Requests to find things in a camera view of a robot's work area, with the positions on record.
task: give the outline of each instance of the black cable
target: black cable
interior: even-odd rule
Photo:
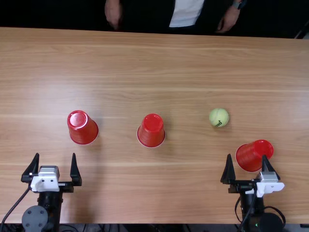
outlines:
[[[86,229],[86,225],[87,225],[87,224],[85,224],[85,225],[84,225],[84,228],[83,228],[83,232],[85,232],[85,229]]]
[[[21,195],[21,197],[17,200],[17,202],[12,206],[12,208],[7,212],[7,214],[4,216],[1,226],[0,226],[0,232],[2,232],[3,230],[3,225],[5,223],[5,220],[8,218],[8,216],[13,212],[13,210],[16,208],[16,206],[18,206],[18,204],[22,201],[22,199],[27,195],[27,193],[29,192],[29,190],[31,189],[30,186],[28,186],[28,188],[26,189],[26,191],[23,193],[23,195]]]
[[[105,224],[98,224],[101,229],[101,232],[105,232]]]
[[[252,210],[253,205],[254,205],[254,203],[255,203],[255,200],[256,200],[256,194],[257,194],[257,189],[256,189],[256,186],[254,186],[254,187],[253,187],[253,189],[254,189],[254,196],[253,196],[252,203],[251,203],[251,205],[250,205],[250,208],[249,208],[249,210],[248,210],[248,212],[247,212],[247,214],[246,214],[245,218],[242,220],[242,222],[241,222],[240,226],[238,227],[237,232],[241,232],[241,228],[243,227],[243,225],[245,224],[246,220],[248,219],[248,216],[249,216],[249,214],[251,213],[251,210]]]
[[[268,209],[268,208],[275,210],[275,211],[281,216],[282,221],[283,221],[283,228],[284,228],[284,227],[285,227],[286,220],[285,220],[285,216],[283,215],[283,213],[282,213],[279,209],[277,209],[277,208],[275,208],[275,207],[273,207],[273,206],[266,206],[266,207],[264,207],[263,209]]]
[[[185,224],[185,226],[187,227],[188,231],[191,232],[189,225]]]
[[[239,217],[238,217],[238,215],[237,215],[237,206],[238,206],[239,202],[240,202],[240,197],[238,197],[238,200],[236,201],[235,209],[234,209],[234,210],[235,210],[235,215],[236,215],[238,221],[241,223],[241,220],[239,219]]]
[[[74,226],[70,226],[70,225],[66,225],[66,224],[60,224],[59,226],[67,226],[67,227],[71,227],[73,229],[76,230],[76,232],[78,232],[78,229],[76,229]]]

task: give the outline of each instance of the hand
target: hand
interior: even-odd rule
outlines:
[[[225,33],[229,31],[237,22],[239,17],[240,10],[234,6],[230,6],[225,15],[220,20],[220,23],[217,28],[217,33]]]
[[[106,0],[105,15],[109,24],[117,30],[122,15],[122,6],[119,0]]]

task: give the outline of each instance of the upside-down red cup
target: upside-down red cup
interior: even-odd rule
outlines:
[[[137,138],[146,147],[161,145],[165,139],[163,119],[157,114],[147,115],[137,130]]]
[[[270,159],[274,148],[267,140],[256,140],[250,144],[241,145],[236,151],[236,161],[245,171],[256,172],[262,167],[262,157]]]
[[[82,110],[69,114],[68,127],[71,139],[80,145],[89,144],[98,136],[97,124]]]

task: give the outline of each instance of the white shirt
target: white shirt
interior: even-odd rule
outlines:
[[[176,0],[170,28],[187,27],[195,24],[201,13],[204,0]]]

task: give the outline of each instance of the cup rim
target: cup rim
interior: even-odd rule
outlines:
[[[97,123],[96,123],[94,120],[92,120],[92,121],[95,123],[95,125],[96,125],[96,127],[97,127],[97,131],[98,131],[98,125],[97,125]],[[78,144],[78,145],[89,145],[89,144],[93,143],[93,142],[97,139],[97,137],[98,137],[98,132],[97,132],[97,135],[96,135],[96,137],[94,138],[94,140],[92,140],[91,142],[89,142],[89,143],[87,143],[87,144],[81,144],[81,143],[78,143],[78,142],[74,141],[74,140],[72,139],[72,137],[71,137],[70,131],[69,131],[69,135],[70,135],[71,140],[72,140],[73,142],[75,142],[76,144]]]
[[[156,148],[156,147],[160,146],[161,144],[163,144],[163,142],[165,141],[165,130],[163,129],[163,131],[164,131],[164,138],[163,138],[162,142],[161,142],[159,145],[157,145],[157,146],[146,146],[145,144],[143,144],[143,143],[140,141],[140,138],[139,138],[139,130],[140,130],[140,126],[139,126],[138,129],[137,129],[136,137],[137,137],[137,140],[139,141],[139,143],[142,144],[144,147],[147,147],[147,148]]]

